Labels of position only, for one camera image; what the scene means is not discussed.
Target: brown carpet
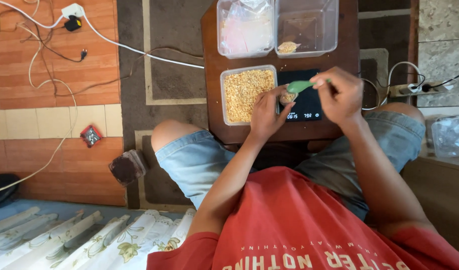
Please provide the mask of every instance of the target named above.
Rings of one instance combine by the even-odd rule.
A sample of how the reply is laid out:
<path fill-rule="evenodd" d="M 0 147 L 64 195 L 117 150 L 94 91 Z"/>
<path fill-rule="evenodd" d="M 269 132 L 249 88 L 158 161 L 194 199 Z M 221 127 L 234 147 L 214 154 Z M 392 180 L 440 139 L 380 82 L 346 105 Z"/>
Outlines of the brown carpet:
<path fill-rule="evenodd" d="M 175 47 L 202 55 L 200 18 L 212 0 L 119 0 L 119 41 L 139 50 Z M 408 9 L 410 0 L 359 0 L 360 12 Z M 384 72 L 408 55 L 409 15 L 359 20 L 361 76 L 386 85 Z M 154 53 L 202 65 L 202 60 L 172 51 Z M 119 49 L 120 73 L 128 73 L 140 55 Z M 395 70 L 392 83 L 406 82 L 406 67 Z M 190 200 L 162 170 L 151 149 L 151 132 L 162 120 L 174 118 L 207 128 L 206 87 L 202 69 L 184 67 L 145 57 L 133 76 L 121 82 L 123 141 L 125 150 L 141 149 L 150 170 L 144 179 L 127 187 L 128 206 L 184 211 Z M 365 89 L 364 105 L 375 104 L 373 89 Z"/>

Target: wooden table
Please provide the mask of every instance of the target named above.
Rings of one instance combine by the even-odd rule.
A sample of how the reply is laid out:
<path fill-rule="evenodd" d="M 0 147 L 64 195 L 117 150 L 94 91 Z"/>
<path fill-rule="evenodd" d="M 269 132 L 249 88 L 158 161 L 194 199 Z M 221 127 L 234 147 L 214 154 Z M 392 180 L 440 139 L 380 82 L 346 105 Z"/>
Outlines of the wooden table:
<path fill-rule="evenodd" d="M 320 57 L 280 59 L 274 51 L 261 58 L 228 59 L 218 53 L 216 34 L 216 3 L 201 18 L 204 50 L 204 70 L 208 101 L 209 131 L 224 144 L 242 143 L 250 132 L 250 126 L 227 126 L 223 121 L 221 107 L 220 75 L 227 69 L 274 65 L 283 71 L 320 69 L 328 70 L 339 66 L 352 74 L 359 73 L 358 1 L 339 1 L 338 46 L 333 52 Z M 269 141 L 300 141 L 334 139 L 342 135 L 337 125 L 323 115 L 322 120 L 288 122 Z"/>

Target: black power adapter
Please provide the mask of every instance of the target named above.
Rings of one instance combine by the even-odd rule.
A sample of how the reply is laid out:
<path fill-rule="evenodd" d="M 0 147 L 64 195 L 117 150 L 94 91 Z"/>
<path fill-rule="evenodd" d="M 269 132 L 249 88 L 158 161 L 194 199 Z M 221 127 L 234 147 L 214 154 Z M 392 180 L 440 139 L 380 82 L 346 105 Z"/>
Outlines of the black power adapter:
<path fill-rule="evenodd" d="M 69 21 L 65 22 L 64 23 L 64 28 L 66 28 L 66 30 L 72 32 L 76 29 L 80 29 L 81 28 L 81 20 L 74 16 L 74 15 L 70 15 L 70 19 Z"/>

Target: hand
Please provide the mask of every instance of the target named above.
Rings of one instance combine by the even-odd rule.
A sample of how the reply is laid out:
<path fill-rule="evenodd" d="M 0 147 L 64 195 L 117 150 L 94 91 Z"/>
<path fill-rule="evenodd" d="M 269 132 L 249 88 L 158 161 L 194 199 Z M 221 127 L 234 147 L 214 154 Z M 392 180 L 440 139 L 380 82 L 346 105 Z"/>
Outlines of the hand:
<path fill-rule="evenodd" d="M 295 102 L 287 104 L 285 109 L 277 115 L 276 100 L 278 96 L 286 92 L 286 87 L 287 85 L 278 86 L 256 97 L 251 116 L 250 136 L 266 142 L 285 123 Z"/>
<path fill-rule="evenodd" d="M 334 67 L 312 77 L 310 82 L 316 83 L 313 88 L 318 90 L 322 110 L 329 120 L 341 127 L 362 118 L 363 81 L 359 78 Z"/>

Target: green spoon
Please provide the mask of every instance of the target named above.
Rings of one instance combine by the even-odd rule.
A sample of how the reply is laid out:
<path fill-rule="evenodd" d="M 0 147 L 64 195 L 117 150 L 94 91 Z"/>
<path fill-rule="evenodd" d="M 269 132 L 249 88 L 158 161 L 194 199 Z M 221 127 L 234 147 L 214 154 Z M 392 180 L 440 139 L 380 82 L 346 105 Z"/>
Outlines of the green spoon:
<path fill-rule="evenodd" d="M 294 81 L 288 85 L 286 91 L 288 91 L 288 93 L 291 93 L 291 94 L 298 94 L 304 89 L 310 86 L 313 86 L 315 84 L 316 83 L 311 83 L 310 81 Z"/>

